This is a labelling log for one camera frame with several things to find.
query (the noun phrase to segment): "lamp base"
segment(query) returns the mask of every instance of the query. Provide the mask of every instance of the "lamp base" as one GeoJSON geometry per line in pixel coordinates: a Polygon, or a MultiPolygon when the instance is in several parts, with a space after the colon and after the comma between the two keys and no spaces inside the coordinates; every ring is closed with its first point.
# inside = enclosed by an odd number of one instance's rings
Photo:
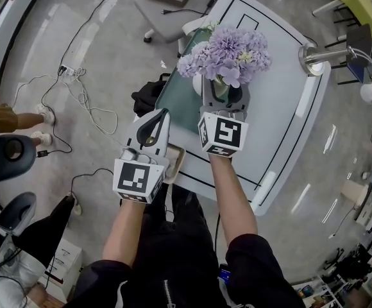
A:
{"type": "Polygon", "coordinates": [[[317,49],[312,44],[308,43],[301,46],[299,50],[300,65],[309,76],[321,76],[325,71],[324,62],[312,65],[306,64],[306,58],[314,53],[317,53],[317,49]]]}

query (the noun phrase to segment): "chair seat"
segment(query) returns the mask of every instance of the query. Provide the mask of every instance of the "chair seat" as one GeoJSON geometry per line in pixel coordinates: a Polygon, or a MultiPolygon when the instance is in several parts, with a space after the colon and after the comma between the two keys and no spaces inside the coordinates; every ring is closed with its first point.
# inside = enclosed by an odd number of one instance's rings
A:
{"type": "Polygon", "coordinates": [[[176,7],[172,4],[163,3],[157,0],[134,0],[136,7],[142,13],[145,20],[150,23],[155,33],[162,36],[165,42],[173,42],[185,36],[182,26],[200,17],[194,12],[178,12],[163,15],[163,9],[179,10],[193,9],[203,13],[210,0],[189,0],[184,7],[176,7]]]}

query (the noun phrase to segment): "black bag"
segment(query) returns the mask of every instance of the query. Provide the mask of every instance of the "black bag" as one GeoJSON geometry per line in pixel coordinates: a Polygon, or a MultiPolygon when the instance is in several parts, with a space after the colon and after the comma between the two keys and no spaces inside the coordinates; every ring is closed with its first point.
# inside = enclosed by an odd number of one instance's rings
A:
{"type": "Polygon", "coordinates": [[[142,117],[155,109],[156,101],[165,87],[164,76],[170,76],[170,73],[163,73],[157,82],[148,82],[138,92],[133,92],[131,97],[135,100],[133,111],[137,116],[142,117]]]}

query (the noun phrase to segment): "white marker cube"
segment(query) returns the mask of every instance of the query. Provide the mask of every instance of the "white marker cube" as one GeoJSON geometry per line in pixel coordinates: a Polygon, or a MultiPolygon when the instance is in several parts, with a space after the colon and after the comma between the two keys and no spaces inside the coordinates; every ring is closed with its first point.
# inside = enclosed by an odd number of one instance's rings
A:
{"type": "Polygon", "coordinates": [[[164,177],[164,166],[117,158],[113,190],[124,200],[152,203],[164,177]]]}
{"type": "Polygon", "coordinates": [[[199,121],[201,147],[210,154],[232,157],[243,150],[248,128],[245,122],[205,112],[199,121]]]}

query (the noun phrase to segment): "gray floor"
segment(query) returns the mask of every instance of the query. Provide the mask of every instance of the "gray floor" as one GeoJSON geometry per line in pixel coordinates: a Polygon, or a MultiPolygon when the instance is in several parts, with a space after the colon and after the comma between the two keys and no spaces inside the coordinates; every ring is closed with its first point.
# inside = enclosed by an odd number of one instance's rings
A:
{"type": "MultiPolygon", "coordinates": [[[[304,35],[320,46],[333,42],[343,29],[333,24],[333,13],[315,18],[311,11],[330,0],[258,0],[268,6],[304,35]]],[[[3,76],[0,102],[12,102],[20,83],[34,76],[51,74],[58,69],[60,57],[76,30],[87,19],[100,0],[38,0],[19,33],[3,76]]],[[[65,57],[73,67],[87,69],[82,78],[92,106],[115,110],[119,140],[133,120],[130,94],[159,74],[176,65],[176,44],[158,39],[142,42],[148,30],[133,0],[108,0],[93,20],[83,29],[65,57]]],[[[323,261],[338,246],[351,248],[369,240],[364,229],[350,214],[337,236],[328,239],[353,204],[340,195],[346,177],[358,180],[363,169],[372,168],[372,108],[359,94],[359,85],[338,86],[338,81],[351,80],[346,69],[332,71],[323,104],[309,140],[284,185],[265,216],[258,219],[260,235],[271,244],[288,280],[313,276],[323,261]],[[335,126],[334,141],[325,151],[335,126]],[[322,223],[333,202],[333,212],[322,223]]],[[[34,106],[53,80],[35,80],[21,89],[16,112],[33,112],[34,106]]],[[[71,86],[75,95],[80,88],[71,86]]],[[[23,191],[38,196],[37,218],[46,216],[70,190],[74,175],[91,173],[99,167],[113,168],[119,156],[119,145],[106,138],[90,122],[89,116],[73,100],[66,88],[57,85],[47,95],[59,120],[56,133],[74,148],[71,154],[54,153],[35,162],[32,170],[16,179],[0,183],[0,200],[8,203],[23,191]]],[[[94,112],[96,119],[108,129],[113,127],[111,115],[94,112]]],[[[35,130],[49,132],[47,125],[35,130]]],[[[65,149],[59,141],[55,147],[65,149]]],[[[74,192],[83,206],[84,215],[72,217],[65,237],[82,247],[85,262],[99,259],[119,200],[112,192],[112,177],[100,171],[91,178],[79,178],[74,192]]],[[[201,198],[211,231],[214,233],[217,207],[214,201],[201,198]]],[[[220,231],[218,255],[224,260],[226,245],[220,231]]]]}

